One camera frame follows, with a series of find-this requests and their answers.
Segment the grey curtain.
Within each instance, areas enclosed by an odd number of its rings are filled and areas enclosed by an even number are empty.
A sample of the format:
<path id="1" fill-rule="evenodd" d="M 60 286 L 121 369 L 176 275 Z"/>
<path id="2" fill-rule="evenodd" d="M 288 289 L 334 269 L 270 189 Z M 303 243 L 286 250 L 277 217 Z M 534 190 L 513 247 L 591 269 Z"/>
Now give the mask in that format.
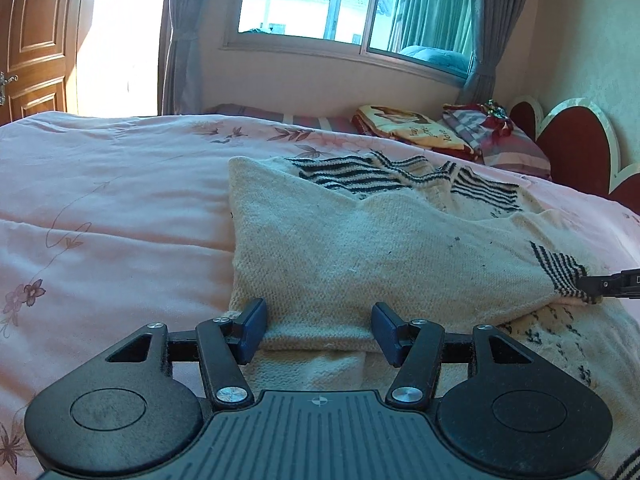
<path id="1" fill-rule="evenodd" d="M 458 104 L 483 103 L 492 98 L 497 66 L 526 0 L 471 0 L 473 47 Z"/>
<path id="2" fill-rule="evenodd" d="M 202 107 L 201 18 L 207 0 L 164 0 L 157 63 L 160 115 L 196 114 Z"/>

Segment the brown wooden door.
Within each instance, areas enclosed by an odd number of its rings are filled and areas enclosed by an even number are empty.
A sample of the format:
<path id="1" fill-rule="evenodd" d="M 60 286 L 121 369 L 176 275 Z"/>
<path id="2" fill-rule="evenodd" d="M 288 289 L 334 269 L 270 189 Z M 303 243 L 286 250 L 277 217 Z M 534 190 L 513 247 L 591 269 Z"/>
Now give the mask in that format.
<path id="1" fill-rule="evenodd" d="M 41 112 L 78 111 L 77 55 L 82 0 L 1 0 L 1 71 L 6 87 L 1 122 Z"/>

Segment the sliding glass window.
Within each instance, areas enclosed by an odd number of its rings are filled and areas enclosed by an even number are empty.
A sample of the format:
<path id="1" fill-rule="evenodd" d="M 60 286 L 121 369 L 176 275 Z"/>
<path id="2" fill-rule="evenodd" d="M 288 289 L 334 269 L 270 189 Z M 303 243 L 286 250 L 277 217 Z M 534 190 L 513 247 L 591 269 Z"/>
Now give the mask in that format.
<path id="1" fill-rule="evenodd" d="M 231 0 L 226 43 L 438 70 L 399 52 L 423 46 L 470 58 L 471 0 Z"/>

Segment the red heart-shaped headboard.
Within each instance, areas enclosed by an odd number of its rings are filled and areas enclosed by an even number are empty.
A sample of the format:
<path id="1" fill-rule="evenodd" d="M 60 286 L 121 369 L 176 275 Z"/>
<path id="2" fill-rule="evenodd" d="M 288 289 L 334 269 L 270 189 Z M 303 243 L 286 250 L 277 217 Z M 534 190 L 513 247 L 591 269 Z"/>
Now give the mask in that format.
<path id="1" fill-rule="evenodd" d="M 622 164 L 612 122 L 587 98 L 567 99 L 545 113 L 521 96 L 509 115 L 549 159 L 551 180 L 639 211 L 639 165 Z"/>

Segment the striped purple bed sheet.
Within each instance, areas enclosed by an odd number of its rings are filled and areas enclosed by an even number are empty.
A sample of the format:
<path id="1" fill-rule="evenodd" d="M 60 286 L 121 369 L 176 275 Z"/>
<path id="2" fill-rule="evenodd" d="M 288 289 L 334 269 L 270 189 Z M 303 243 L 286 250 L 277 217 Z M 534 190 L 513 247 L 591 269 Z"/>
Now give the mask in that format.
<path id="1" fill-rule="evenodd" d="M 326 131 L 358 133 L 359 130 L 348 119 L 344 117 L 316 117 L 299 116 L 273 112 L 272 110 L 262 110 L 261 108 L 244 106 L 239 104 L 219 104 L 208 108 L 205 114 L 224 116 L 243 116 L 269 120 L 270 122 L 280 122 L 285 125 L 301 126 Z"/>

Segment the grey left curtain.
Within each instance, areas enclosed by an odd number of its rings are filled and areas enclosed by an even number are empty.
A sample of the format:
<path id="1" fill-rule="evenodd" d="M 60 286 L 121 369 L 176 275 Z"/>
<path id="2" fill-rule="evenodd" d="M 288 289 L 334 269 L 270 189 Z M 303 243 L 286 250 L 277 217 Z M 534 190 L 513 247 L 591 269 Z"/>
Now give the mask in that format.
<path id="1" fill-rule="evenodd" d="M 201 18 L 207 0 L 164 0 L 157 63 L 160 115 L 196 114 L 202 107 Z"/>

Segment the teal bedding outside window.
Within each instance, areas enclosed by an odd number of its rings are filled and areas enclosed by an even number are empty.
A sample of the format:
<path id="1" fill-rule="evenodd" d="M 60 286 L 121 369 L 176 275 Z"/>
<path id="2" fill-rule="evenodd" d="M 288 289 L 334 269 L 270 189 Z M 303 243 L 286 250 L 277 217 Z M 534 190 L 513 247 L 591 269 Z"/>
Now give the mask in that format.
<path id="1" fill-rule="evenodd" d="M 470 67 L 470 59 L 463 53 L 434 47 L 410 46 L 403 48 L 400 55 L 406 58 L 414 58 L 433 66 L 438 70 L 453 74 L 457 77 L 465 77 Z"/>

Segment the yellow red folded blanket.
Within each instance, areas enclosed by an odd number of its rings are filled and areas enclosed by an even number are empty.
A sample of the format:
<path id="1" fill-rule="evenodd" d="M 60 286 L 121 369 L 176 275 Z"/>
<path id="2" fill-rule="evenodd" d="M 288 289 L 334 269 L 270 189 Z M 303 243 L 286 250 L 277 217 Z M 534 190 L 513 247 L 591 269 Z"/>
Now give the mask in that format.
<path id="1" fill-rule="evenodd" d="M 383 105 L 363 105 L 352 116 L 352 124 L 359 133 L 368 136 L 395 140 L 470 162 L 478 159 L 477 151 L 454 130 L 421 113 Z"/>

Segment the grey right curtain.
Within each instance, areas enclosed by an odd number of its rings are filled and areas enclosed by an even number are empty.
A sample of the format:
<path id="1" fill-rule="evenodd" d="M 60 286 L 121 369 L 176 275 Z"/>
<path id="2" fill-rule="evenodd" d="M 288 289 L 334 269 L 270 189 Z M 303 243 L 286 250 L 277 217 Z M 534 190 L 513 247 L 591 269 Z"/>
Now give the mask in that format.
<path id="1" fill-rule="evenodd" d="M 526 0 L 471 0 L 473 47 L 458 104 L 483 103 L 492 98 L 497 66 Z"/>

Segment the cream striped knitted sweater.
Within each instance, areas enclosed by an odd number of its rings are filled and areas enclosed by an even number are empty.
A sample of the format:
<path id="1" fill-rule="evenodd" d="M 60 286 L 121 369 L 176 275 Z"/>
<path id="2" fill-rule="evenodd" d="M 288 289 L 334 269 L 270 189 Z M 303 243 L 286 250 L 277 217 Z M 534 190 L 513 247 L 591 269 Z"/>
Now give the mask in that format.
<path id="1" fill-rule="evenodd" d="M 229 184 L 230 307 L 262 298 L 269 310 L 246 369 L 254 388 L 385 390 L 378 302 L 450 333 L 491 324 L 605 400 L 600 473 L 638 477 L 639 325 L 577 289 L 608 265 L 573 221 L 518 185 L 421 156 L 235 157 Z"/>

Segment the plaid striped pillow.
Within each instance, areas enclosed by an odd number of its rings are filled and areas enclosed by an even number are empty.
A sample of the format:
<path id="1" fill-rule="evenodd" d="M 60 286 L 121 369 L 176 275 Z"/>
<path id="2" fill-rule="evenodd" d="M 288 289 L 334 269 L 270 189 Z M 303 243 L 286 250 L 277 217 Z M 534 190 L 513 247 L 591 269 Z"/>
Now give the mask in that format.
<path id="1" fill-rule="evenodd" d="M 477 151 L 488 167 L 549 180 L 551 164 L 541 148 L 517 125 L 510 136 L 494 136 L 484 127 L 485 116 L 472 110 L 442 111 L 442 122 Z"/>

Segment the pink floral bed quilt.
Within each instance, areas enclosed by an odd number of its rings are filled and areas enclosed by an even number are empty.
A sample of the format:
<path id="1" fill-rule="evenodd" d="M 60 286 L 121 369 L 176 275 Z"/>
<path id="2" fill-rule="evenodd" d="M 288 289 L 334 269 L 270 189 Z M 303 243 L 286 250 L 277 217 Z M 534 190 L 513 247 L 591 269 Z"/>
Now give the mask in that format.
<path id="1" fill-rule="evenodd" d="M 217 115 L 99 119 L 40 113 L 1 127 L 1 479 L 35 479 L 34 396 L 149 322 L 192 330 L 228 310 L 235 156 L 384 153 L 469 167 L 554 212 L 610 274 L 639 266 L 639 216 L 610 200 L 406 144 Z M 501 327 L 610 406 L 599 470 L 639 479 L 639 301 L 554 306 Z M 259 352 L 252 388 L 386 390 L 378 352 Z"/>

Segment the red patterned cloth bundle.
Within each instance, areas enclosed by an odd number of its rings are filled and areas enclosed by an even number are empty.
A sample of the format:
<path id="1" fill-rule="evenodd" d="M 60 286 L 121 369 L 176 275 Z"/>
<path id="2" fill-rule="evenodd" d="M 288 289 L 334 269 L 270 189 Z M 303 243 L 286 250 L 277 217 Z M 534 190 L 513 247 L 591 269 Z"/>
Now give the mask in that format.
<path id="1" fill-rule="evenodd" d="M 509 117 L 506 109 L 493 99 L 484 103 L 470 104 L 444 104 L 442 109 L 452 113 L 454 110 L 472 110 L 485 116 L 482 125 L 489 128 L 494 136 L 510 136 L 514 129 L 514 122 Z"/>

